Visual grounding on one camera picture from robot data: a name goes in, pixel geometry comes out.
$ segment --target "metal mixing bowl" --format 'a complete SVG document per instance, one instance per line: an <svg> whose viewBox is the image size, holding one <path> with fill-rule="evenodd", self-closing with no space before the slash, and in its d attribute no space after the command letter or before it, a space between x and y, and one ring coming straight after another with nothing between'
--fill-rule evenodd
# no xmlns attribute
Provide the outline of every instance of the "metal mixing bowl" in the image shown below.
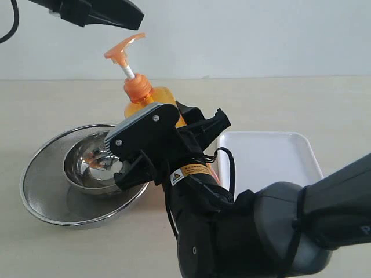
<svg viewBox="0 0 371 278"><path fill-rule="evenodd" d="M143 194L148 184L109 198L97 198L82 193L66 179L63 168L66 153L91 134L106 133L113 127L107 124L77 127L51 139L36 152L20 180L23 204L33 216L56 225L91 227L88 224L117 215Z"/></svg>
<svg viewBox="0 0 371 278"><path fill-rule="evenodd" d="M114 173L124 171L122 162L107 153L104 138L108 131L94 133L77 142L63 163L66 179L85 194L110 196L120 193Z"/></svg>

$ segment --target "white plastic tray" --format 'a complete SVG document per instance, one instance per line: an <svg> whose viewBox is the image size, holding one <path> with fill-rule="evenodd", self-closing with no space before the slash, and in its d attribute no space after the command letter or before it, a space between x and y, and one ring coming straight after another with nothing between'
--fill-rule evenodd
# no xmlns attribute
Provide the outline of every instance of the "white plastic tray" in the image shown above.
<svg viewBox="0 0 371 278"><path fill-rule="evenodd" d="M294 132L230 131L218 137L218 147L228 148L236 163L236 191L257 192L277 181L311 185L323 175L309 141ZM221 185L228 189L228 156L218 152Z"/></svg>

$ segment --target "yellow warning sticker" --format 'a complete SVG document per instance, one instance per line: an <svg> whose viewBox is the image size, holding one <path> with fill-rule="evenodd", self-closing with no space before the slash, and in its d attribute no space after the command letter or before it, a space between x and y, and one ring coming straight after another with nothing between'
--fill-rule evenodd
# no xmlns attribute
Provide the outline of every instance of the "yellow warning sticker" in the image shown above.
<svg viewBox="0 0 371 278"><path fill-rule="evenodd" d="M176 171L174 171L170 175L170 181L172 185L176 185L179 181L181 181L183 178L185 178L188 175L194 175L194 174L207 174L212 175L209 168L202 164L189 164L185 165Z"/></svg>

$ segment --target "pump dispenser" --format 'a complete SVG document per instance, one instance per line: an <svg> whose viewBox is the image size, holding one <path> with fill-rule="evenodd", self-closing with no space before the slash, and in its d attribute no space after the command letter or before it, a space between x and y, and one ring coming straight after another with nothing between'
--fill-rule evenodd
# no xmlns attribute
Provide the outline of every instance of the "pump dispenser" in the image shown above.
<svg viewBox="0 0 371 278"><path fill-rule="evenodd" d="M124 112L126 118L155 101L158 103L170 103L176 106L173 94L168 88L153 88L148 78L142 74L134 74L127 62L128 56L125 53L125 49L135 40L144 37L145 33L130 36L104 54L106 59L111 59L115 64L119 64L126 75L123 89L130 98L130 103L126 106ZM185 121L180 116L176 127L185 125Z"/></svg>

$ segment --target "table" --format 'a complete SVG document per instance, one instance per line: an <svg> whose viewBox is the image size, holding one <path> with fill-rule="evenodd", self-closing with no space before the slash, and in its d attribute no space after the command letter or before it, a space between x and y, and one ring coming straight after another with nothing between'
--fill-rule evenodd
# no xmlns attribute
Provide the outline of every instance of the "table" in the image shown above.
<svg viewBox="0 0 371 278"><path fill-rule="evenodd" d="M296 131L305 135L324 175L371 151L371 77L155 80L182 103L229 130ZM0 276L180 277L176 241L163 192L149 186L119 218L71 230L32 217L19 179L32 154L62 131L118 123L128 99L123 81L0 81ZM215 149L214 143L208 152ZM369 277L371 244L343 247L318 278Z"/></svg>

